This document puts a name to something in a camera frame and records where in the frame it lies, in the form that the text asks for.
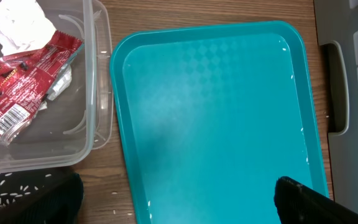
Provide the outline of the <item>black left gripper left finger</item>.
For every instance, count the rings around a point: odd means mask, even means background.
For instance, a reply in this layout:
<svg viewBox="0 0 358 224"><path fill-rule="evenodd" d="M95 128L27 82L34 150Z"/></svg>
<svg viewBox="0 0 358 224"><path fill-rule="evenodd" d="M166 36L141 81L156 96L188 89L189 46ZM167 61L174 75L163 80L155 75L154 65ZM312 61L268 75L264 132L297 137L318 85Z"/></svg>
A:
<svg viewBox="0 0 358 224"><path fill-rule="evenodd" d="M74 224L84 199L77 173L0 209L0 224Z"/></svg>

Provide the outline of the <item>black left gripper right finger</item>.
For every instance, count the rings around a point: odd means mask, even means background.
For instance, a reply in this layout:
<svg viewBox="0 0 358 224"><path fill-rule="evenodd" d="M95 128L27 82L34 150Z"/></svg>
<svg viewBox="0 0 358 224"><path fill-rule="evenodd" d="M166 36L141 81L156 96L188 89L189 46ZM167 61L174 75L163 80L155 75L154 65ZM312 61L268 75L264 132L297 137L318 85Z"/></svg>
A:
<svg viewBox="0 0 358 224"><path fill-rule="evenodd" d="M282 224L358 224L357 213L287 176L276 181L273 200Z"/></svg>

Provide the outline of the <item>red snack wrapper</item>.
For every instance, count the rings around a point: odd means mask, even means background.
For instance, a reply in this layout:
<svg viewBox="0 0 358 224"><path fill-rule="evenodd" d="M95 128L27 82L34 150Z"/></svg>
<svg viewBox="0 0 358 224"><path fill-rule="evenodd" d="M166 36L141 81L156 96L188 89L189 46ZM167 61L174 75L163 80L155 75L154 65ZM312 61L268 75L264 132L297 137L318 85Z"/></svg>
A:
<svg viewBox="0 0 358 224"><path fill-rule="evenodd" d="M83 42L56 31L41 49L0 57L0 142L8 145L37 114L48 90Z"/></svg>

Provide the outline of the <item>white napkin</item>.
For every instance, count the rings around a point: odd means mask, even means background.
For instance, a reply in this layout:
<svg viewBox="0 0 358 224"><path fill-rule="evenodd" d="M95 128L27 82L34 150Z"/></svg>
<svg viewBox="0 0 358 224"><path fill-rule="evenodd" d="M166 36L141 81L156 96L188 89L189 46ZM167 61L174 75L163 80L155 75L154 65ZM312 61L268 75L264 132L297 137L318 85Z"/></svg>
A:
<svg viewBox="0 0 358 224"><path fill-rule="evenodd" d="M0 45L4 60L13 66L45 47L58 30L36 0L0 1Z"/></svg>

